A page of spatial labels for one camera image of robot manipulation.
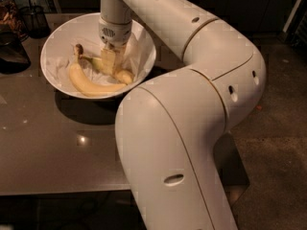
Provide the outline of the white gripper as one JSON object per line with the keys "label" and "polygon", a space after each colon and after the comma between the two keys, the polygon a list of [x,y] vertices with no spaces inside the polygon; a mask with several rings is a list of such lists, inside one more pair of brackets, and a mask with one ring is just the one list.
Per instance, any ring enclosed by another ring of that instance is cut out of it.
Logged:
{"label": "white gripper", "polygon": [[131,35],[132,19],[125,16],[119,17],[101,17],[99,19],[99,37],[105,43],[115,50],[104,48],[101,51],[101,60],[103,72],[112,76],[114,71],[122,69],[124,55]]}

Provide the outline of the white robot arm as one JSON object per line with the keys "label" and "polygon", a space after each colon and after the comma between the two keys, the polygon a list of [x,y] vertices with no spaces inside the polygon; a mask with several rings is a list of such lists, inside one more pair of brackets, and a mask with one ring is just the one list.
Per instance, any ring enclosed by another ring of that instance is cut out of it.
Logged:
{"label": "white robot arm", "polygon": [[147,230],[237,230],[214,160],[217,143],[257,105],[266,83],[259,50],[187,0],[101,0],[122,42],[134,12],[183,67],[133,88],[116,115],[120,160]]}

